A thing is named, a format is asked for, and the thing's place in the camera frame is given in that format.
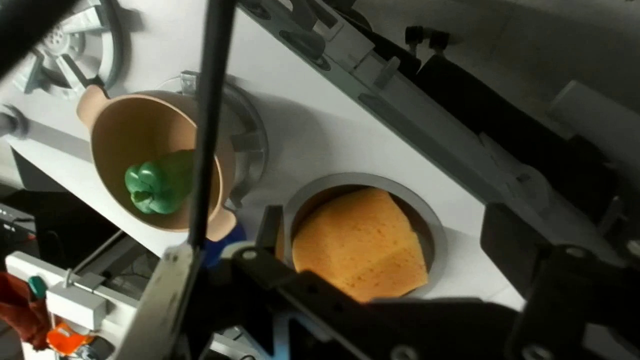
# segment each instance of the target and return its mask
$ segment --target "green object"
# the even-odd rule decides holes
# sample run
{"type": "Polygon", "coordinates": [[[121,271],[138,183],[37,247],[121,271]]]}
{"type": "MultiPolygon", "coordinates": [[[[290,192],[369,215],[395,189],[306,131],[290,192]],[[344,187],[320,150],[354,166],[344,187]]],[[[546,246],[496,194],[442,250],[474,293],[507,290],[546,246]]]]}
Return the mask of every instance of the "green object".
{"type": "Polygon", "coordinates": [[[154,161],[130,166],[124,183],[133,204],[145,214],[177,211],[191,193],[193,150],[172,152],[154,161]]]}
{"type": "Polygon", "coordinates": [[[44,299],[47,296],[47,285],[39,276],[32,276],[27,280],[29,289],[36,299],[44,299]]]}

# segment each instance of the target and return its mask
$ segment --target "sponge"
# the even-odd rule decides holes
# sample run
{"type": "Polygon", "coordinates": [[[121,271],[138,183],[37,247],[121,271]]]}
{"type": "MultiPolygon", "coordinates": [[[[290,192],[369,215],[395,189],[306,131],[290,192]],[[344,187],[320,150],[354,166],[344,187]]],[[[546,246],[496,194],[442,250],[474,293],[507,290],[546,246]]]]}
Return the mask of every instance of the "sponge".
{"type": "Polygon", "coordinates": [[[294,237],[292,256],[297,271],[311,270],[359,302],[398,297],[428,281],[409,220],[378,188],[315,210],[294,237]]]}

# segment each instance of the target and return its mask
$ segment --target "pepper stem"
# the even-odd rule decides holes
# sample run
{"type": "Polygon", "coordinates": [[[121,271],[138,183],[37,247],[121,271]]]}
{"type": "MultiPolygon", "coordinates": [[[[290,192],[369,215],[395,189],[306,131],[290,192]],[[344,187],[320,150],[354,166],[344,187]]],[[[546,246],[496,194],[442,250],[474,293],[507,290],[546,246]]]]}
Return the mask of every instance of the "pepper stem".
{"type": "Polygon", "coordinates": [[[131,199],[134,202],[143,202],[145,200],[151,199],[153,200],[154,194],[150,192],[133,192],[131,199]]]}

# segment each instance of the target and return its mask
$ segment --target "bowl handle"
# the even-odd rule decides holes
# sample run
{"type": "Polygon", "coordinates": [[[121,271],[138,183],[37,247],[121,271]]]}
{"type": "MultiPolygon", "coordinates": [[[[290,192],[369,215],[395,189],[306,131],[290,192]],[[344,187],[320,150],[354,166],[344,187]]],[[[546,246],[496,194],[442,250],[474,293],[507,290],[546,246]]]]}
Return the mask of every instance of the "bowl handle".
{"type": "Polygon", "coordinates": [[[211,241],[220,241],[231,233],[236,224],[236,214],[225,208],[220,208],[207,224],[207,238],[211,241]]]}
{"type": "Polygon", "coordinates": [[[78,107],[76,108],[76,114],[80,118],[80,121],[88,128],[93,127],[93,123],[98,118],[98,114],[102,111],[102,107],[109,101],[109,97],[104,92],[104,89],[97,85],[90,85],[86,88],[78,107]]]}

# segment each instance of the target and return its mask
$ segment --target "screw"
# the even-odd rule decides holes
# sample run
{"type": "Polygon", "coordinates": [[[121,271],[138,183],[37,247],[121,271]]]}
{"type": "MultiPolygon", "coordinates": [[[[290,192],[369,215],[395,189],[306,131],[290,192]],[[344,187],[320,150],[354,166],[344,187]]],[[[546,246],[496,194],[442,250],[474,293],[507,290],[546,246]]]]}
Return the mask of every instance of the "screw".
{"type": "Polygon", "coordinates": [[[554,355],[539,345],[527,345],[522,349],[522,357],[525,360],[553,360],[554,355]]]}
{"type": "Polygon", "coordinates": [[[627,242],[627,250],[629,250],[629,252],[633,256],[640,258],[640,240],[638,239],[629,240],[627,242]]]}
{"type": "Polygon", "coordinates": [[[258,253],[253,250],[247,250],[242,253],[242,258],[245,260],[253,260],[258,256],[258,253]]]}
{"type": "Polygon", "coordinates": [[[412,347],[397,345],[391,350],[391,360],[418,360],[418,353],[412,347]]]}
{"type": "Polygon", "coordinates": [[[568,247],[565,251],[567,254],[575,256],[576,258],[584,258],[587,255],[587,252],[579,247],[568,247]]]}

